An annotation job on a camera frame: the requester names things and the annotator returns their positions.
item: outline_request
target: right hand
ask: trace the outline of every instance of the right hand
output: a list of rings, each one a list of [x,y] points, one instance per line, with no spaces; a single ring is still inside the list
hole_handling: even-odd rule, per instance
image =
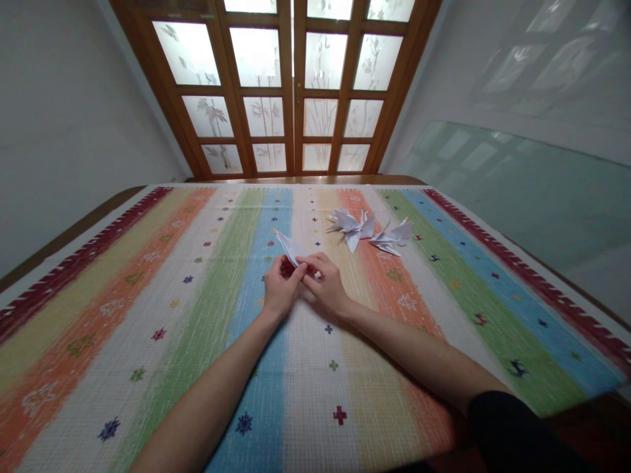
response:
[[[340,269],[324,253],[314,253],[306,258],[296,258],[298,263],[307,263],[307,273],[302,283],[314,293],[315,298],[337,315],[342,315],[344,309],[352,300],[346,295],[342,285]]]

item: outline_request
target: tablecloth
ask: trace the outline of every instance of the tablecloth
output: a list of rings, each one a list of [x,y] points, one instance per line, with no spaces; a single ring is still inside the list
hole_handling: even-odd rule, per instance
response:
[[[406,217],[402,257],[327,233]],[[631,337],[431,187],[151,186],[0,296],[0,470],[124,471],[257,316],[275,232],[352,298],[446,340],[541,416],[615,389]],[[378,471],[453,448],[452,412],[299,295],[209,471]]]

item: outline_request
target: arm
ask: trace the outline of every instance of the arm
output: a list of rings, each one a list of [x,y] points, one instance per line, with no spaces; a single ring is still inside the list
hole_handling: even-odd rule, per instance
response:
[[[324,254],[297,258],[309,265],[303,283],[340,319],[378,345],[414,379],[467,415],[475,396],[487,391],[510,394],[495,376],[457,348],[410,326],[370,310],[344,291],[340,271]],[[312,275],[319,271],[317,281]]]
[[[259,356],[289,312],[306,265],[279,256],[265,275],[261,314],[166,415],[132,472],[201,471],[221,440]]]

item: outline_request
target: black sleeve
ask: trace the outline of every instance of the black sleeve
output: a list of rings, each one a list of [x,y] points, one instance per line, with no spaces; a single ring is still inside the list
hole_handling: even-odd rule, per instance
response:
[[[474,397],[469,429],[489,472],[594,472],[522,401],[504,392]]]

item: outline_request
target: yellow stripe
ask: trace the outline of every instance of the yellow stripe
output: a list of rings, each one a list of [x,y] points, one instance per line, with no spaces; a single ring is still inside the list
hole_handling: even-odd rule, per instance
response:
[[[316,190],[323,209],[319,218],[339,204],[335,189]],[[356,301],[378,310],[365,279],[362,262],[351,255],[340,234],[324,236],[327,255],[340,268],[346,293]],[[342,352],[348,367],[352,422],[357,426],[358,451],[362,470],[385,470],[392,465],[411,462],[421,456],[419,429],[406,394],[408,381],[350,327],[341,331]]]
[[[88,303],[194,189],[174,189],[0,348],[0,397],[28,372]]]

